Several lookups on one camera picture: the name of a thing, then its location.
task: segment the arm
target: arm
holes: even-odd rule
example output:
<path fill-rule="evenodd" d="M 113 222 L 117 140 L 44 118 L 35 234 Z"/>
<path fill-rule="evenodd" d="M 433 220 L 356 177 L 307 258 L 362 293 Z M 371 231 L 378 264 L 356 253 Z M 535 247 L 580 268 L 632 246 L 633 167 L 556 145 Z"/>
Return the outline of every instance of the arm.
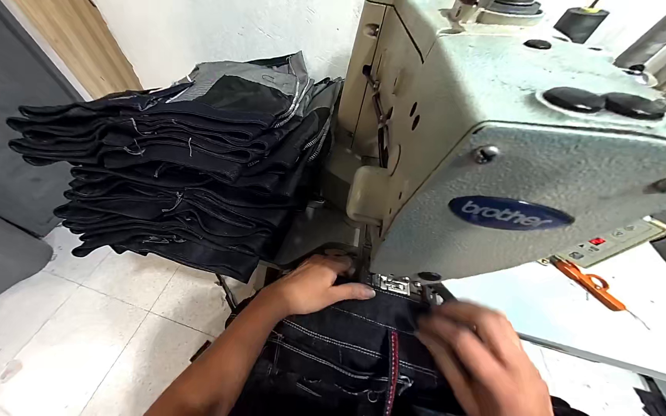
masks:
<path fill-rule="evenodd" d="M 552 416 L 546 383 L 504 315 L 452 301 L 421 319 L 433 354 L 469 416 Z"/>
<path fill-rule="evenodd" d="M 146 416 L 228 414 L 280 320 L 317 312 L 340 300 L 374 297 L 374 289 L 361 283 L 333 286 L 338 274 L 350 266 L 348 258 L 316 255 L 261 290 L 207 351 L 171 383 Z"/>

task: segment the sewing machine control panel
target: sewing machine control panel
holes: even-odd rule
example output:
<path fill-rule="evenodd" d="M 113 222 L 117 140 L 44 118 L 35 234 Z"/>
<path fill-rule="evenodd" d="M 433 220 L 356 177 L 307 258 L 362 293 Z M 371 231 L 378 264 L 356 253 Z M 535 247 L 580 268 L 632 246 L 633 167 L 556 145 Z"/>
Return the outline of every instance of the sewing machine control panel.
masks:
<path fill-rule="evenodd" d="M 556 256 L 580 267 L 591 267 L 663 235 L 666 235 L 666 224 L 646 217 L 569 247 L 557 253 Z"/>

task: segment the red selvedge stripe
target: red selvedge stripe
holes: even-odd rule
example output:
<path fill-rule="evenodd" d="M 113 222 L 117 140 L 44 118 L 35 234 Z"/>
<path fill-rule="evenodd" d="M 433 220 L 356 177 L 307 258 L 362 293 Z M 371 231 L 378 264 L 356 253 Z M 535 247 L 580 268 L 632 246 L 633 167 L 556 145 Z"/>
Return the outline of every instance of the red selvedge stripe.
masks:
<path fill-rule="evenodd" d="M 389 355 L 389 391 L 387 394 L 387 405 L 384 408 L 384 416 L 389 416 L 392 413 L 392 404 L 394 403 L 394 393 L 397 391 L 397 379 L 400 376 L 400 338 L 397 332 L 390 331 L 390 347 L 392 351 Z"/>

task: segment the tiled floor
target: tiled floor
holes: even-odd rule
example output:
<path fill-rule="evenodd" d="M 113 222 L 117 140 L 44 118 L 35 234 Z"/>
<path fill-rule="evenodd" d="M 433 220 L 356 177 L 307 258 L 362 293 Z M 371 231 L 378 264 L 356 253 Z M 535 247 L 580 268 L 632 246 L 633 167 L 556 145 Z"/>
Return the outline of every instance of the tiled floor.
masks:
<path fill-rule="evenodd" d="M 153 255 L 73 258 L 78 239 L 60 227 L 46 240 L 54 259 L 0 295 L 0 416 L 143 414 L 222 331 L 222 288 Z M 525 347 L 552 394 L 590 416 L 645 414 L 635 374 Z"/>

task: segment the stack of jeans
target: stack of jeans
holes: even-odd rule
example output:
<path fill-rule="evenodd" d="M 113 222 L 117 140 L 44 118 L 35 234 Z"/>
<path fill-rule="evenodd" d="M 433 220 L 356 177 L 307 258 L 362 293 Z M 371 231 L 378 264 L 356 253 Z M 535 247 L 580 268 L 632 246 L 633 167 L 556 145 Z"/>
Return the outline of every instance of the stack of jeans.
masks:
<path fill-rule="evenodd" d="M 164 90 L 20 107 L 10 148 L 74 166 L 55 214 L 75 256 L 109 245 L 247 281 L 315 188 L 342 83 L 315 83 L 301 52 L 207 62 Z"/>

